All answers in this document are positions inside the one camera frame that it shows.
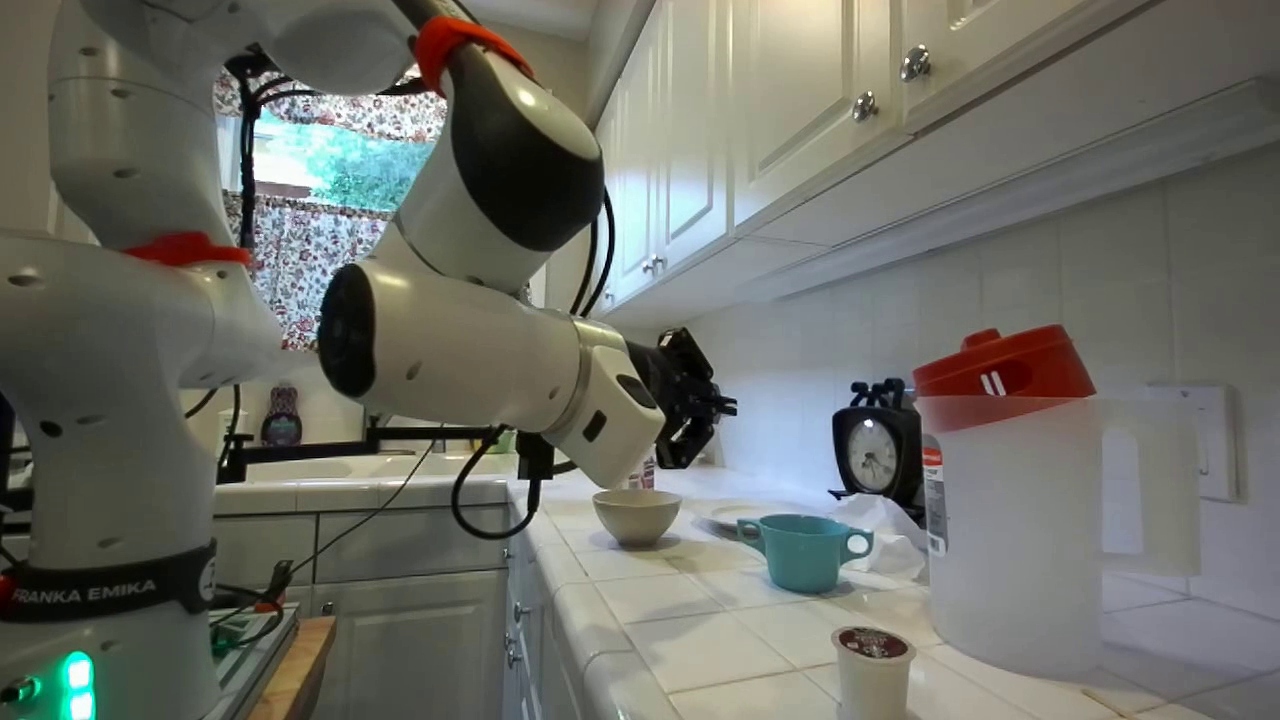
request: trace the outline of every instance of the metal handle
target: metal handle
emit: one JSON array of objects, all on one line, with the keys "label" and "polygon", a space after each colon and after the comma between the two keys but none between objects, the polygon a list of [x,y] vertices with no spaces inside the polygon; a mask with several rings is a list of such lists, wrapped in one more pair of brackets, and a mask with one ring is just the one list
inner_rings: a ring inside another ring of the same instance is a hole
[{"label": "metal handle", "polygon": [[878,114],[875,93],[859,93],[849,106],[854,118]]},{"label": "metal handle", "polygon": [[904,84],[931,75],[928,44],[909,49],[898,75]]}]

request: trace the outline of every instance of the coffee cup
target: coffee cup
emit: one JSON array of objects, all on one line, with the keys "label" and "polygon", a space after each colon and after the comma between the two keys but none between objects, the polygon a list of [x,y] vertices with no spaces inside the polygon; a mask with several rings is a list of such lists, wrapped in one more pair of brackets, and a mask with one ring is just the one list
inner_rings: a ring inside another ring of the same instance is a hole
[{"label": "coffee cup", "polygon": [[835,628],[838,720],[904,720],[917,648],[882,628]]}]

